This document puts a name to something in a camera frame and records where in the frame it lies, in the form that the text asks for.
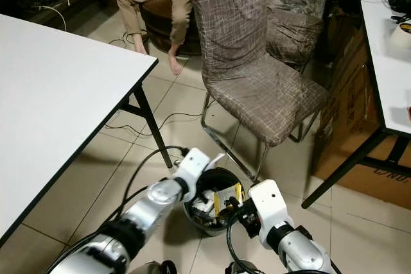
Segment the trash bin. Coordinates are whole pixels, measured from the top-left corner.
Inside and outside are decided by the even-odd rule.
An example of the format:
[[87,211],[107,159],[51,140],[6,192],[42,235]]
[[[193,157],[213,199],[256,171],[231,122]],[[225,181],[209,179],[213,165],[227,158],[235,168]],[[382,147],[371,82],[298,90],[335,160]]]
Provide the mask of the trash bin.
[[[193,201],[196,199],[196,197],[198,197],[200,194],[202,194],[206,190],[221,191],[237,183],[241,184],[237,176],[234,173],[224,168],[216,167],[214,169],[210,169],[202,173],[202,175],[197,181],[196,196],[193,198],[193,200],[184,203],[184,212],[186,213],[188,219],[198,229],[200,229],[201,231],[204,231],[209,236],[214,237],[216,235],[224,233],[225,229],[227,228],[228,219],[226,220],[225,224],[220,223],[212,228],[203,226],[201,222],[199,222],[199,219],[196,219],[196,216],[193,213],[193,207],[192,207]],[[241,185],[241,191],[244,192],[244,188],[242,185]]]

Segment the black table leg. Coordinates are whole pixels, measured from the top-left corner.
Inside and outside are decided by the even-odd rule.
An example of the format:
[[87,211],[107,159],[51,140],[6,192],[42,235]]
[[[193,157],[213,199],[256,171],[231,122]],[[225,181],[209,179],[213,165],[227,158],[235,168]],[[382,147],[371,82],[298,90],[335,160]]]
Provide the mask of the black table leg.
[[[139,103],[141,115],[146,119],[148,127],[152,131],[154,140],[157,143],[157,147],[159,147],[159,149],[164,148],[165,147],[164,141],[161,137],[159,127],[157,126],[157,123],[155,122],[153,112],[148,104],[148,101],[147,101],[146,95],[144,94],[142,85],[138,86],[135,89],[134,95],[136,96],[136,100]],[[167,167],[168,168],[173,167],[173,164],[171,163],[171,159],[170,159],[170,156],[168,155],[167,150],[161,151],[161,155]]]
[[354,151],[317,189],[304,200],[301,207],[307,209],[317,199],[319,199],[331,186],[337,183],[351,168],[367,156],[377,145],[383,141],[388,134],[376,130],[363,144]]

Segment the metal chair leg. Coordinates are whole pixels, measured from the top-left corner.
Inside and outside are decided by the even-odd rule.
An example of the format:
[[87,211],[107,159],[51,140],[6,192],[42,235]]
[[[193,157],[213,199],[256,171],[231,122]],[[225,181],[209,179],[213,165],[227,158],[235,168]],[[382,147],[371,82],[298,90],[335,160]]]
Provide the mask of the metal chair leg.
[[317,118],[317,116],[319,115],[320,111],[315,112],[311,119],[310,122],[308,123],[306,129],[304,130],[304,123],[301,123],[298,127],[298,137],[290,134],[288,136],[288,138],[290,138],[293,142],[301,142],[305,136],[307,135],[307,133],[309,132],[310,128],[313,126],[313,123],[315,121],[315,119]]
[[224,152],[227,154],[227,156],[233,160],[238,167],[245,173],[247,178],[249,178],[251,181],[255,182],[257,181],[257,178],[260,174],[261,168],[263,167],[264,160],[267,156],[267,153],[269,151],[269,148],[265,146],[263,156],[261,157],[261,160],[258,163],[258,168],[256,171],[256,174],[253,175],[249,169],[243,164],[243,162],[229,149],[227,145],[224,144],[224,142],[217,136],[216,132],[206,124],[206,114],[207,114],[207,109],[208,109],[208,104],[210,100],[210,94],[207,93],[205,95],[205,100],[204,100],[204,105],[203,105],[203,111],[202,111],[202,116],[201,116],[201,126],[204,129],[204,131],[214,140],[214,142],[219,145],[221,149],[224,150]]

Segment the white table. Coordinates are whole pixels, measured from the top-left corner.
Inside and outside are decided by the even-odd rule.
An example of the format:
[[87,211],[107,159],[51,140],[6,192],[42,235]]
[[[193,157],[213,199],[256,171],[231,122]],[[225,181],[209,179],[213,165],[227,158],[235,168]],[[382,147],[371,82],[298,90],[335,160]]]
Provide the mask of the white table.
[[157,62],[0,15],[0,246],[117,109],[145,117],[164,147],[141,87]]
[[[407,111],[407,107],[411,107],[411,49],[397,47],[390,41],[397,26],[390,17],[398,13],[390,9],[387,0],[362,0],[361,7],[372,62],[371,82],[381,127],[307,197],[302,203],[305,209],[356,164],[411,177],[411,168],[398,165],[411,139],[411,120]],[[387,160],[368,157],[389,135],[398,138]]]

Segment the table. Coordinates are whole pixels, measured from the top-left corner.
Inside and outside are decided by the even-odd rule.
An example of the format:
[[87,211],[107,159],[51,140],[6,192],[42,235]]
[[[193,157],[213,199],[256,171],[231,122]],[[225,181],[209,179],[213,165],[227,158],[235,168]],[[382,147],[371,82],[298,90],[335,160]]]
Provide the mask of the table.
[[[393,12],[387,0],[362,0],[361,7],[381,126],[302,203],[305,209],[356,164],[411,175],[411,168],[398,165],[411,139],[411,121],[407,112],[407,107],[411,107],[411,50],[396,47],[390,41],[397,24],[390,20]],[[367,157],[389,135],[398,138],[387,160]]]
[[0,246],[119,108],[144,117],[164,147],[142,88],[157,63],[0,15]]

